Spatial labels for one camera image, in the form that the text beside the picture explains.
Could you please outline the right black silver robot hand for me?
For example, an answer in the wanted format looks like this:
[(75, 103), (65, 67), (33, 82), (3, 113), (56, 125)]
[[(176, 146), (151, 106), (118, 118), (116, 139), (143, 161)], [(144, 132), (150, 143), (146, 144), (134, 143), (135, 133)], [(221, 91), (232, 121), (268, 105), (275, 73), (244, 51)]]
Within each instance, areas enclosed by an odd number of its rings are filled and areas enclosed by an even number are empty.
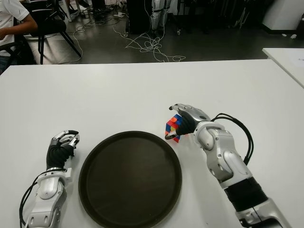
[(175, 104), (170, 106), (169, 110), (175, 110), (182, 117), (182, 121), (175, 131), (165, 135), (166, 140), (189, 133), (194, 133), (199, 123), (211, 121), (207, 114), (191, 105)]

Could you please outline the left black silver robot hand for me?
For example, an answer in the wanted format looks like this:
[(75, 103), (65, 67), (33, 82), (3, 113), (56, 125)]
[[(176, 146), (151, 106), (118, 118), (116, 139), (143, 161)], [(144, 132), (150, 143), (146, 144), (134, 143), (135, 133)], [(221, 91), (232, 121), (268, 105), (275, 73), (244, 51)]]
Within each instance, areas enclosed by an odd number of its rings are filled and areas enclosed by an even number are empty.
[(63, 169), (69, 157), (74, 157), (74, 149), (80, 141), (78, 131), (63, 130), (50, 141), (47, 151), (46, 168)]

